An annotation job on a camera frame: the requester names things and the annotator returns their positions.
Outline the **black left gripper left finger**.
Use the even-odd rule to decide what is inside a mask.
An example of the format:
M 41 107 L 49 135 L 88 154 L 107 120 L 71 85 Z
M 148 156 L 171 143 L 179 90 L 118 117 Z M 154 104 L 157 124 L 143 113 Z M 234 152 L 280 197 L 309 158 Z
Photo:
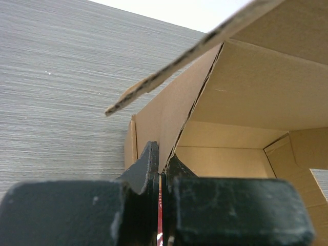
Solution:
M 114 180 L 26 181 L 1 201 L 1 245 L 156 245 L 157 142 Z

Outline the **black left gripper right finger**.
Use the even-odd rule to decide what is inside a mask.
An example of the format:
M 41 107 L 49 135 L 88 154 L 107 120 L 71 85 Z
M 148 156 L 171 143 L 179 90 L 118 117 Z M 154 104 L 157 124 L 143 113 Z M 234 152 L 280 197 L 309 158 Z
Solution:
M 276 178 L 198 177 L 177 156 L 162 174 L 164 245 L 310 245 L 295 187 Z

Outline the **brown cardboard box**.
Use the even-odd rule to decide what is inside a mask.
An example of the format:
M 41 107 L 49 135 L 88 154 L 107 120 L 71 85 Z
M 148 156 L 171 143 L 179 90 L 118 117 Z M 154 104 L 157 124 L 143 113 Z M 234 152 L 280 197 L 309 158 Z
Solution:
M 132 117 L 126 165 L 147 141 L 159 171 L 178 158 L 199 176 L 281 178 L 301 194 L 327 245 L 327 1 L 251 1 L 129 88 L 112 115 L 184 72 Z

